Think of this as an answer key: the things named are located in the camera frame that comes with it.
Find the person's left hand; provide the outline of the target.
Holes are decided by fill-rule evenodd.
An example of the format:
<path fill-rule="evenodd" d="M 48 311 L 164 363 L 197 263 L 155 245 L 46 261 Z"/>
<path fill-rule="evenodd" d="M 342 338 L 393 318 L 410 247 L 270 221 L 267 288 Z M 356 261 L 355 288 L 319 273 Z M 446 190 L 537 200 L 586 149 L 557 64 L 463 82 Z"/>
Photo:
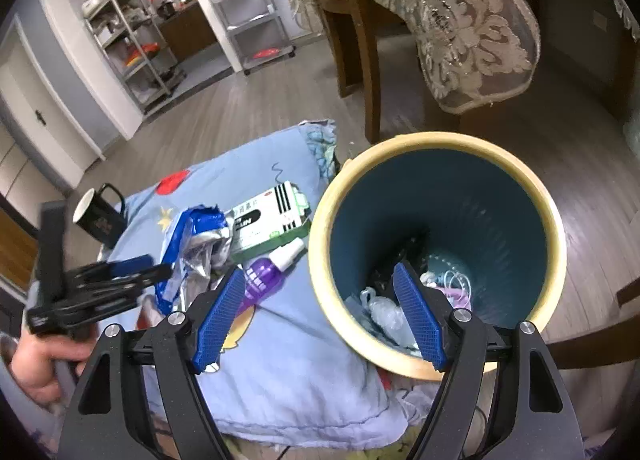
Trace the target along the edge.
<path fill-rule="evenodd" d="M 34 336 L 23 333 L 10 362 L 10 371 L 21 389 L 38 405 L 49 406 L 62 397 L 54 364 L 77 362 L 81 374 L 96 341 L 77 342 L 68 336 Z"/>

